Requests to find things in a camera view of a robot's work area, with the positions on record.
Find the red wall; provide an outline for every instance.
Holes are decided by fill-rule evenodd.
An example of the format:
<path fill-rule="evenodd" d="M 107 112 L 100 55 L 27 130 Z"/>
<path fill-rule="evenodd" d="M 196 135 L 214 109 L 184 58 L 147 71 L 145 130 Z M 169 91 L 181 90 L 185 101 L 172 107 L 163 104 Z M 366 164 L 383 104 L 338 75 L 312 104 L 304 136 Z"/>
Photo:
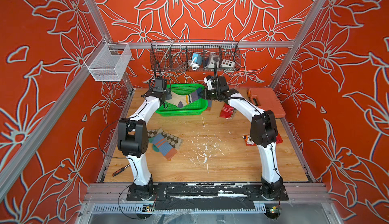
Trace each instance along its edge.
<path fill-rule="evenodd" d="M 346 223 L 389 222 L 389 0 L 327 0 L 277 93 Z"/>
<path fill-rule="evenodd" d="M 101 39 L 84 0 L 0 0 L 0 169 Z M 100 131 L 120 117 L 124 83 L 82 85 L 0 204 L 0 222 L 73 222 L 103 161 Z M 112 128 L 102 136 L 106 147 Z"/>
<path fill-rule="evenodd" d="M 127 96 L 124 83 L 102 84 L 89 76 L 8 192 L 0 220 L 74 222 L 103 162 L 98 136 L 106 121 L 120 117 Z M 101 148 L 107 149 L 114 129 L 104 131 Z"/>
<path fill-rule="evenodd" d="M 95 0 L 115 42 L 192 38 L 242 41 L 294 40 L 313 0 Z M 235 86 L 268 86 L 287 48 L 241 50 L 242 68 L 225 73 Z M 146 87 L 148 50 L 133 50 L 127 70 Z M 202 81 L 201 72 L 165 73 L 172 83 Z"/>
<path fill-rule="evenodd" d="M 0 170 L 100 41 L 84 0 L 0 0 Z"/>

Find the green plastic basket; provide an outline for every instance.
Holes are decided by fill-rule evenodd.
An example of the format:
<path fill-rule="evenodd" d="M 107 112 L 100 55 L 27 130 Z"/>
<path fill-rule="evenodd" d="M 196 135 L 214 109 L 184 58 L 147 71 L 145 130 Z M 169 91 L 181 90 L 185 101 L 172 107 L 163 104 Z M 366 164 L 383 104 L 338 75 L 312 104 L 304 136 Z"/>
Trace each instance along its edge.
<path fill-rule="evenodd" d="M 188 95 L 199 87 L 204 89 L 204 86 L 198 83 L 172 84 L 168 85 L 167 87 L 169 88 L 170 86 L 172 87 L 172 91 L 178 95 Z M 208 101 L 204 99 L 194 101 L 193 103 L 188 104 L 181 109 L 174 104 L 167 104 L 167 109 L 163 108 L 163 105 L 161 105 L 155 112 L 162 116 L 200 115 L 208 107 Z"/>

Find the screwdriver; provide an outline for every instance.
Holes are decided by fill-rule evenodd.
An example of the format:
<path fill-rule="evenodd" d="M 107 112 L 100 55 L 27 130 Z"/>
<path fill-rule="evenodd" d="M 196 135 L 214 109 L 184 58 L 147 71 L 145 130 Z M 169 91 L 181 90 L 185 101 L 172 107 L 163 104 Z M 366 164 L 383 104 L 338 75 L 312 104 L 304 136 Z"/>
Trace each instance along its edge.
<path fill-rule="evenodd" d="M 118 175 L 119 173 L 123 172 L 124 169 L 126 169 L 129 165 L 131 165 L 131 163 L 128 164 L 127 166 L 123 167 L 123 168 L 120 168 L 118 171 L 114 172 L 114 173 L 112 174 L 112 177 L 115 177 L 115 176 Z"/>

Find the wooden table surface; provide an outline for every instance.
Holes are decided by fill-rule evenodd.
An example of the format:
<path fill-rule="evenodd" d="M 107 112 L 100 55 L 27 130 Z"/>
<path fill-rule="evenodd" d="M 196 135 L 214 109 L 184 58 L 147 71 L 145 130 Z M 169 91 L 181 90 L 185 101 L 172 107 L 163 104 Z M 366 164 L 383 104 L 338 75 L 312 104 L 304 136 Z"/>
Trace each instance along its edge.
<path fill-rule="evenodd" d="M 247 89 L 237 90 L 247 97 Z M 143 103 L 140 96 L 146 89 L 138 88 L 130 105 L 128 116 Z M 250 133 L 250 122 L 240 112 L 234 118 L 219 117 L 224 103 L 212 102 L 211 111 L 201 115 L 162 117 L 154 113 L 147 124 L 148 129 L 162 128 L 165 132 L 183 139 L 177 154 L 168 161 L 155 152 L 152 144 L 146 152 L 147 165 L 154 182 L 206 182 L 206 181 L 261 181 L 261 159 L 256 146 L 246 146 L 242 135 Z M 279 172 L 284 181 L 308 181 L 294 152 L 281 120 L 277 119 L 279 134 L 284 140 L 277 144 L 276 155 Z M 115 157 L 123 157 L 118 148 Z M 112 177 L 112 173 L 128 165 L 127 159 L 111 159 L 105 183 L 132 182 L 128 167 Z"/>

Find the striped sock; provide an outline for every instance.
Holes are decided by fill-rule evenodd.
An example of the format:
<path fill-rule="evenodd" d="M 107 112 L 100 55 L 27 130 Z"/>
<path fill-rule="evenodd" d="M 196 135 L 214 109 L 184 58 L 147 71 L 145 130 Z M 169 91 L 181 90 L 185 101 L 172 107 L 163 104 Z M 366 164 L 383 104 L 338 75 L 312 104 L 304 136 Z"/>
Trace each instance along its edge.
<path fill-rule="evenodd" d="M 178 95 L 174 92 L 172 92 L 172 99 L 166 100 L 166 102 L 170 104 L 174 104 L 179 108 L 183 108 L 184 106 L 199 100 L 201 97 L 199 96 L 199 93 L 202 92 L 202 88 L 199 87 L 197 88 L 196 91 L 192 92 L 191 94 L 188 95 Z"/>
<path fill-rule="evenodd" d="M 171 145 L 169 145 L 169 143 L 166 141 L 166 139 L 161 133 L 154 136 L 153 144 L 168 160 L 170 160 L 177 153 L 177 150 L 174 149 Z"/>

